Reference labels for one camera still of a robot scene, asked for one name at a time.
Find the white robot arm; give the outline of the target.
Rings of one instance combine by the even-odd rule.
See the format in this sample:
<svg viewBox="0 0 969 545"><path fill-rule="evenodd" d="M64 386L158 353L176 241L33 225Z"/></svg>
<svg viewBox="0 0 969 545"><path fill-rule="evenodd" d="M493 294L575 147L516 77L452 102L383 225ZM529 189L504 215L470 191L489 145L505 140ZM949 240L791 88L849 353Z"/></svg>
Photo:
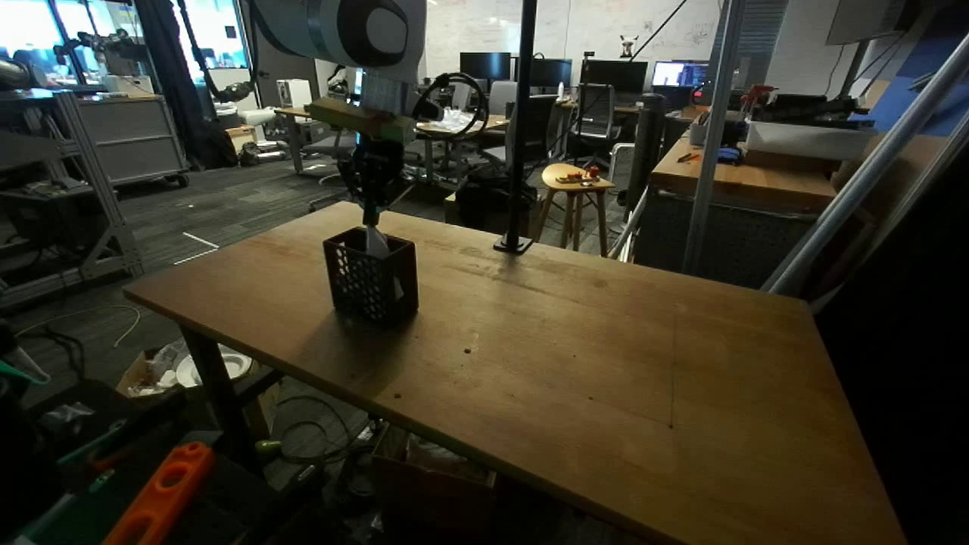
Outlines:
<svg viewBox="0 0 969 545"><path fill-rule="evenodd" d="M251 14L275 47L363 72L357 102L317 101L311 114L360 137L343 175L376 228L403 186L428 0L251 0Z"/></svg>

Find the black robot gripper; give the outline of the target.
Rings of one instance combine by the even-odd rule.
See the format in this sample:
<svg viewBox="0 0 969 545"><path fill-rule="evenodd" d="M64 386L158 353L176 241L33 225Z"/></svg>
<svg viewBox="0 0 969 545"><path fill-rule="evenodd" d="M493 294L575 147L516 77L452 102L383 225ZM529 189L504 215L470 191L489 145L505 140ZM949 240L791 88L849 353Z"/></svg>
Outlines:
<svg viewBox="0 0 969 545"><path fill-rule="evenodd" d="M405 189L403 145L395 140L363 137L355 152L338 162L338 175L351 201L363 208L363 225L376 228L379 211Z"/></svg>

